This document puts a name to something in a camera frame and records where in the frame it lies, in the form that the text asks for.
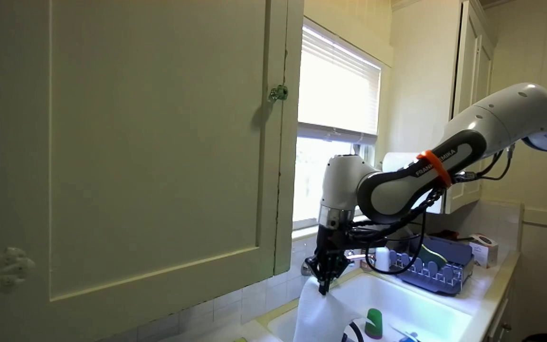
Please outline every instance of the orange stripe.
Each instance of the orange stripe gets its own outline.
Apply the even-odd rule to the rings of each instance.
[[[430,151],[423,151],[417,160],[427,160],[430,164],[430,168],[438,173],[440,181],[444,183],[444,187],[451,187],[449,183],[449,175],[444,170],[442,162],[438,156],[434,156]]]

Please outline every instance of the white wall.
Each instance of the white wall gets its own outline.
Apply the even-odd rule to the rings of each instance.
[[[516,82],[547,88],[547,2],[502,2],[487,8],[487,18],[499,33],[491,92]],[[484,183],[482,198],[523,206],[510,335],[521,339],[547,331],[547,154],[518,143],[508,175],[501,183]]]
[[[305,257],[311,257],[313,246],[313,236],[294,240],[290,270],[284,274],[132,327],[100,342],[185,342],[199,341],[195,335],[250,322],[297,297],[307,280],[299,276],[299,267]]]
[[[390,0],[303,0],[305,18],[390,65]]]
[[[547,2],[502,2],[489,8],[487,18],[499,35],[491,92],[516,82],[537,82],[547,88]],[[547,154],[518,143],[508,175],[501,183],[484,183],[482,198],[512,200],[525,208],[547,210]]]

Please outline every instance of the countertop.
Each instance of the countertop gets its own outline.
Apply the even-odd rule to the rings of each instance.
[[[390,276],[377,276],[385,282],[390,282],[406,291],[415,291],[423,299],[430,299],[434,303],[446,305],[453,310],[459,310],[470,318],[465,333],[461,335],[461,342],[480,342],[485,341],[489,327],[493,325],[495,314],[502,306],[502,297],[508,289],[512,274],[518,265],[518,253],[502,255],[501,263],[491,268],[474,267],[472,276],[465,282],[461,293],[457,297],[440,297],[432,295],[415,287],[402,284],[398,278]],[[362,274],[364,270],[349,270],[341,276],[339,284],[352,280],[354,276]],[[295,308],[295,303],[288,303],[257,320],[263,327],[267,322],[290,312]]]

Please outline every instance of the cabinet door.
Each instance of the cabinet door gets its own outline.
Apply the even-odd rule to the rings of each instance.
[[[465,111],[487,94],[487,78],[491,65],[491,44],[485,39],[484,27],[478,18],[478,4],[463,2],[459,52],[457,52],[457,75],[451,116]],[[476,162],[466,172],[478,172],[482,164]],[[453,185],[446,192],[444,210],[451,213],[480,198],[480,181]]]
[[[523,225],[512,337],[547,333],[547,227]]]
[[[94,341],[273,274],[284,21],[284,0],[0,2],[0,248],[35,261],[1,341]]]

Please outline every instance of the wall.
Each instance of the wall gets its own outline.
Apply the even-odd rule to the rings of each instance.
[[[313,246],[314,236],[294,240],[290,270],[284,274],[128,329],[106,339],[104,342],[199,341],[195,335],[250,322],[269,310],[275,310],[299,295],[299,289],[307,280],[299,276],[299,267],[305,257],[311,257]]]
[[[510,0],[485,12],[499,33],[491,92],[516,82],[547,88],[547,2]],[[547,154],[518,143],[508,175],[501,183],[482,187],[482,198],[523,206],[520,265],[514,301],[508,306],[510,337],[523,339],[547,331]]]
[[[390,65],[390,0],[303,0],[305,18]]]
[[[383,153],[434,147],[451,113],[461,2],[394,2],[389,132]]]
[[[547,2],[504,2],[489,8],[487,18],[499,33],[491,92],[516,82],[537,82],[547,88]],[[484,183],[482,198],[514,200],[525,208],[547,210],[547,154],[518,143],[508,175],[501,183]]]

